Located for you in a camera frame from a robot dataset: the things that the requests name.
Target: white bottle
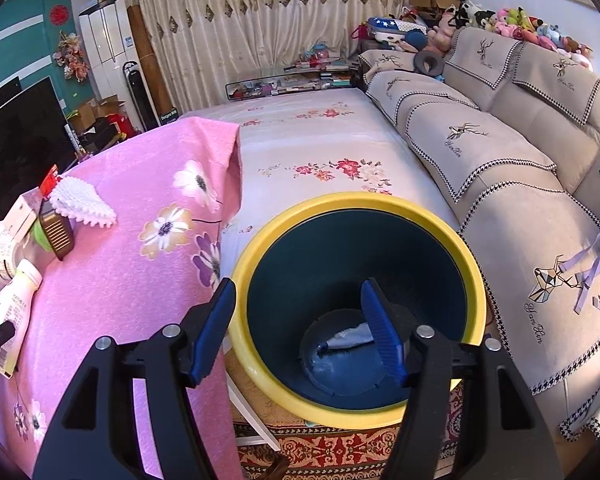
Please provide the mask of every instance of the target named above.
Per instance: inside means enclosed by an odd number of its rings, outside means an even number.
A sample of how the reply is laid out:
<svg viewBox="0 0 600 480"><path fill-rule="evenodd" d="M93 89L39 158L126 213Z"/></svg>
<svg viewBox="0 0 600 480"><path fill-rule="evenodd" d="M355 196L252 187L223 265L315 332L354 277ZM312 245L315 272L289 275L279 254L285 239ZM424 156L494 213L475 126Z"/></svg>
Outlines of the white bottle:
<svg viewBox="0 0 600 480"><path fill-rule="evenodd" d="M21 260L16 275L0 291L0 325L11 321L15 335L0 347L0 373L6 378L13 375L20 348L29 327L31 300L42 283L42 275L29 260Z"/></svg>

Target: pink tablecloth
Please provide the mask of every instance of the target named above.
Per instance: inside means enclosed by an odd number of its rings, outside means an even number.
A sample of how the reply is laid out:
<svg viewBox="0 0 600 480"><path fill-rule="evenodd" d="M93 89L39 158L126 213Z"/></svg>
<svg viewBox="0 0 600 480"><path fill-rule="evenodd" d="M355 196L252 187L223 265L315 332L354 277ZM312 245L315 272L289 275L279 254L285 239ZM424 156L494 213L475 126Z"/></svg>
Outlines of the pink tablecloth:
<svg viewBox="0 0 600 480"><path fill-rule="evenodd" d="M46 424L99 336L147 338L211 297L219 232L240 206L237 135L236 124L179 120L71 172L96 187L118 222L78 225L73 252L46 268L18 372L9 381L0 376L0 436L28 474ZM144 467L161 476L146 393L134 391ZM189 398L218 478L241 478L222 353Z"/></svg>

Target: beige curtain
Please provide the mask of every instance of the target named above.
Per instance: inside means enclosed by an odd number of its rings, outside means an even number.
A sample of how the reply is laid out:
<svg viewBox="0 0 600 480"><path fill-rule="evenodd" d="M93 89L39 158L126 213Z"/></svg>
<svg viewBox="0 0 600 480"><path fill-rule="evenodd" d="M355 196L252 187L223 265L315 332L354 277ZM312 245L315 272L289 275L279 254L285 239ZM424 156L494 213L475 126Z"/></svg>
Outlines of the beige curtain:
<svg viewBox="0 0 600 480"><path fill-rule="evenodd" d="M224 85L282 67L318 40L348 54L353 29L403 0L126 0L139 4L181 112L220 104Z"/></svg>

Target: white bedsheet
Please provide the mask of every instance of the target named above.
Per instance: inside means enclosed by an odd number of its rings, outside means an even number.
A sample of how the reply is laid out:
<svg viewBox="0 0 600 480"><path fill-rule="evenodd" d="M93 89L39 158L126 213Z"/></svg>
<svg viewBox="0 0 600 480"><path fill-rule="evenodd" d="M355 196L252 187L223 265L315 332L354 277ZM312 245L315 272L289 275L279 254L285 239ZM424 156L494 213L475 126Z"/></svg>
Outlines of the white bedsheet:
<svg viewBox="0 0 600 480"><path fill-rule="evenodd" d="M189 115L241 124L242 208L222 230L222 276L272 218L328 193L392 194L459 227L427 170L360 90L261 98Z"/></svg>

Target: brown box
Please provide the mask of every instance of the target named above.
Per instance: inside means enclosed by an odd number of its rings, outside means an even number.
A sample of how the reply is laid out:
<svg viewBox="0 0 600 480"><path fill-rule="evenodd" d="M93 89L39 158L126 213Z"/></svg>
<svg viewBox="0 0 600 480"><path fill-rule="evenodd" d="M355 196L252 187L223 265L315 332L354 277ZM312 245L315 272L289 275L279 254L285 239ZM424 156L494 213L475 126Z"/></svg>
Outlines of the brown box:
<svg viewBox="0 0 600 480"><path fill-rule="evenodd" d="M106 117L109 114L119 114L120 107L124 101L118 101L117 95L112 95L98 102L98 105L93 109L93 113L97 118Z"/></svg>
<svg viewBox="0 0 600 480"><path fill-rule="evenodd" d="M81 103L78 106L78 114L69 119L69 124L71 124L76 133L83 133L91 128L96 121L96 116L91 108L91 105L94 103L93 99Z"/></svg>
<svg viewBox="0 0 600 480"><path fill-rule="evenodd" d="M445 10L447 7L454 6L456 9L460 8L460 0L433 0L435 6L441 10Z"/></svg>
<svg viewBox="0 0 600 480"><path fill-rule="evenodd" d="M409 5L423 9L430 9L435 5L435 2L434 0L409 0Z"/></svg>

